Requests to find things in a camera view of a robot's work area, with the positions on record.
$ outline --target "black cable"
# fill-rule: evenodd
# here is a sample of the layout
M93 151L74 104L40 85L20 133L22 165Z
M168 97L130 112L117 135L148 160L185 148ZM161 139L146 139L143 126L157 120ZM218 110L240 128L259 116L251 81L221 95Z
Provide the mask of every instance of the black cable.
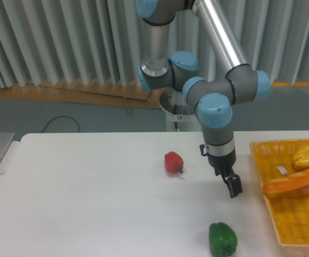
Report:
M75 121L76 124L78 125L78 131L77 131L77 133L80 133L80 124L79 124L79 122L78 122L76 119L74 119L73 117L66 116L66 115L60 115L60 116L56 116L55 118L52 118L52 119L49 120L49 122L45 125L44 129L43 129L41 132L39 132L39 133L43 133L43 132L47 129L47 127L49 126L49 124L50 124L53 120L55 120L55 119L57 119L57 118L69 118L69 119L72 119L72 120Z

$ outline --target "silver metal arm segment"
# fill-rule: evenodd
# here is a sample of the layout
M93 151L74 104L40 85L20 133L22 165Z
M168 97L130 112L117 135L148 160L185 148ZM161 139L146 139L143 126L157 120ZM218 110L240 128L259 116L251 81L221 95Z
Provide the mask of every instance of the silver metal arm segment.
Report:
M192 6L192 12L201 21L225 74L232 68L247 63L245 54L230 29L218 0L196 0Z

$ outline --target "floor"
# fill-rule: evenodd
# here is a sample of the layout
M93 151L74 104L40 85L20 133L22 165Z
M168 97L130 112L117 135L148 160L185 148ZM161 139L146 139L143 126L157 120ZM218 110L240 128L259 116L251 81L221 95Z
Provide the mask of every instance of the floor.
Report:
M80 132L166 131L165 114L160 109L0 99L0 131L25 134L41 132L49 120L66 115L80 124ZM309 87L274 87L269 97L233 106L235 131L309 130ZM68 118L52 121L45 132L76 132Z

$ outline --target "yellow bell pepper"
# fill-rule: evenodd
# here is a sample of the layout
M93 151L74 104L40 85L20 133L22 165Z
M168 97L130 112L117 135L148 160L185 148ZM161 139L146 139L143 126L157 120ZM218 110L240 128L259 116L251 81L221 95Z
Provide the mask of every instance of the yellow bell pepper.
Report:
M309 168L309 145L303 147L294 154L293 165L296 170L305 170Z

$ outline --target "pepper stem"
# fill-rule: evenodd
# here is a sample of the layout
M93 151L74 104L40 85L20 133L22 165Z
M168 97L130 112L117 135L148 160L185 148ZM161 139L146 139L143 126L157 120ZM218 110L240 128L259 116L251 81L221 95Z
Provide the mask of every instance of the pepper stem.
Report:
M181 168L176 168L175 170L180 172L181 174L183 173L183 170Z

